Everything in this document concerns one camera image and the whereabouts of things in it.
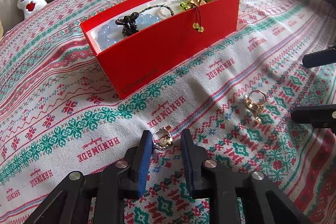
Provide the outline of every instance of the open red gift box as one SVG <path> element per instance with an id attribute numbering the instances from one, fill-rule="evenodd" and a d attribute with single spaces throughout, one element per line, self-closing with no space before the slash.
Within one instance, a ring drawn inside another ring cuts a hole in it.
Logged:
<path id="1" fill-rule="evenodd" d="M 197 13 L 194 8 L 170 16 L 107 49 L 99 48 L 94 38 L 97 28 L 119 15 L 138 12 L 141 5 L 149 6 L 153 1 L 126 0 L 81 23 L 94 55 L 122 99 L 236 30 L 239 0 L 212 0 L 199 6 L 202 33 L 193 28 Z"/>

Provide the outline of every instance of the patterned tablecloth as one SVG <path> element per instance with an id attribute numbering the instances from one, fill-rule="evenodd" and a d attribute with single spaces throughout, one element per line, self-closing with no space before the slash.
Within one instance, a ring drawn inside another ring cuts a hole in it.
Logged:
<path id="1" fill-rule="evenodd" d="M 0 223 L 22 223 L 70 171 L 100 171 L 144 129 L 167 124 L 174 144 L 153 152 L 143 198 L 126 200 L 126 224 L 208 223 L 208 200 L 186 190 L 183 128 L 228 168 L 262 170 L 313 223 L 334 223 L 335 136 L 289 114 L 334 101 L 335 65 L 301 65 L 333 40 L 331 6 L 241 0 L 237 32 L 121 101 L 79 26 L 121 1 L 55 0 L 1 40 Z M 242 102 L 254 89 L 268 96 L 259 125 Z"/>

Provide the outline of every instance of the silver screw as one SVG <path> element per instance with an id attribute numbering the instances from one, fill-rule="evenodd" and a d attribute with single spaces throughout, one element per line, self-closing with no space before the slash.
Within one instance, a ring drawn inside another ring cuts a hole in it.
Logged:
<path id="1" fill-rule="evenodd" d="M 204 166 L 207 168 L 215 168 L 217 166 L 217 162 L 214 160 L 206 160 L 204 162 Z"/>
<path id="2" fill-rule="evenodd" d="M 265 175 L 260 172 L 260 171 L 255 171 L 252 173 L 252 177 L 255 179 L 255 180 L 263 180 Z"/>
<path id="3" fill-rule="evenodd" d="M 118 160 L 118 161 L 115 163 L 115 166 L 116 166 L 117 168 L 120 168 L 120 169 L 122 169 L 122 168 L 126 168 L 127 165 L 128 165 L 128 162 L 125 161 L 125 160 Z"/>
<path id="4" fill-rule="evenodd" d="M 80 179 L 80 177 L 81 177 L 81 173 L 79 173 L 79 172 L 72 172 L 72 173 L 70 173 L 70 175 L 69 175 L 69 179 L 71 179 L 71 180 L 78 180 L 78 179 Z"/>

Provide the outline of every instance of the orange-red object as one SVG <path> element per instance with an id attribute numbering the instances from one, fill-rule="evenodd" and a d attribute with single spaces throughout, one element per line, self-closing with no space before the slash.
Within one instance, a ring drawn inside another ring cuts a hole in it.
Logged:
<path id="1" fill-rule="evenodd" d="M 82 22 L 83 33 L 119 96 L 124 99 L 155 78 L 234 32 L 239 0 L 213 0 L 199 7 L 204 32 L 193 28 L 195 9 L 151 25 L 103 50 L 89 33 L 96 26 L 151 0 L 126 0 Z"/>

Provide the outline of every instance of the red heart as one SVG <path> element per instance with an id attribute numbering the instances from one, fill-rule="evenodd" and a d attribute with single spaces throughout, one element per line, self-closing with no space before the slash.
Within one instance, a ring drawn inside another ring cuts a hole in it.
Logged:
<path id="1" fill-rule="evenodd" d="M 30 3 L 27 4 L 27 6 L 26 6 L 26 9 L 27 9 L 29 12 L 33 11 L 34 8 L 35 8 L 35 3 L 34 3 L 34 2 L 30 2 Z"/>

